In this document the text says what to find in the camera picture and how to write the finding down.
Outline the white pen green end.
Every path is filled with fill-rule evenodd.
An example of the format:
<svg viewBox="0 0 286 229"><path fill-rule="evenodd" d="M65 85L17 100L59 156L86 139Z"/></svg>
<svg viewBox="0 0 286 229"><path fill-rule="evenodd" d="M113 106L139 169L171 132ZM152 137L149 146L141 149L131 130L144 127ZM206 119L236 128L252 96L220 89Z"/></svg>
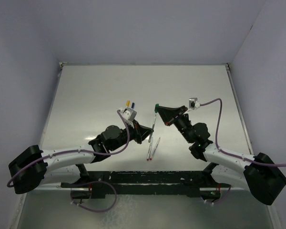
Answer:
<svg viewBox="0 0 286 229"><path fill-rule="evenodd" d="M148 143L151 143L151 141L152 141L152 136L153 136L153 131L154 131L155 123L156 123L156 118L157 118L157 113L154 114L154 119L153 119L153 124L152 124L152 132L149 136Z"/></svg>

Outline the white pen purple end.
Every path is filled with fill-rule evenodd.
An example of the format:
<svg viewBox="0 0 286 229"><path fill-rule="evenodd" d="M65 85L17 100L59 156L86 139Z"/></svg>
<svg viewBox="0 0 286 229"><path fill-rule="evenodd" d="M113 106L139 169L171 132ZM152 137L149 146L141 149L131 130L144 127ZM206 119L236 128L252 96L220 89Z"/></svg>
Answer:
<svg viewBox="0 0 286 229"><path fill-rule="evenodd" d="M152 150L152 145L153 145L153 138L151 139L150 143L149 143L149 148L148 148L148 153L147 153L147 158L146 160L149 161L150 159L150 154L151 154L151 150Z"/></svg>

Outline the green pen cap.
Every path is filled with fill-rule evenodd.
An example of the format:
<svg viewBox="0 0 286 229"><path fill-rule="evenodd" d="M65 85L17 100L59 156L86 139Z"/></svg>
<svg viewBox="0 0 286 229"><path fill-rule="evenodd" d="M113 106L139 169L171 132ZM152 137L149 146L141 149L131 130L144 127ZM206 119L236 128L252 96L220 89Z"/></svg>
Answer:
<svg viewBox="0 0 286 229"><path fill-rule="evenodd" d="M155 113L158 113L158 107L159 107L159 104L156 104L155 107L154 107L154 112Z"/></svg>

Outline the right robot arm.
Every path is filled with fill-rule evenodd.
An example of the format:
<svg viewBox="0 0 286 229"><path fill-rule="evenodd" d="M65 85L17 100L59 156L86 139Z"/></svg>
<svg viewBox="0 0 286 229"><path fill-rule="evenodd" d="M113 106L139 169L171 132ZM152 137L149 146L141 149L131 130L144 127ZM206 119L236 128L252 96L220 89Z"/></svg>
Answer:
<svg viewBox="0 0 286 229"><path fill-rule="evenodd" d="M205 123L192 124L187 107L170 108L156 106L166 126L174 125L196 158L215 165L203 174L203 183L213 187L216 183L230 184L248 190L254 198L265 205L272 205L286 186L286 177L273 160L264 153L245 155L221 149L209 140Z"/></svg>

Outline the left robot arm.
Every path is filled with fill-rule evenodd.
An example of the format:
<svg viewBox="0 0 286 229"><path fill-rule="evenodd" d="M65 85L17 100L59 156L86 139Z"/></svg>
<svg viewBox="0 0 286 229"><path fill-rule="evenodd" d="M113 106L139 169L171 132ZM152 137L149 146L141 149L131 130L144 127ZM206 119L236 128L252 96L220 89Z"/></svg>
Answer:
<svg viewBox="0 0 286 229"><path fill-rule="evenodd" d="M110 125L84 145L58 150L42 150L38 145L28 147L9 163L11 178L7 187L13 188L16 194L24 194L45 184L87 185L89 176L83 171L85 164L120 154L131 141L141 144L154 133L154 127L146 127L135 120L133 109L120 109L117 114L124 124L123 129Z"/></svg>

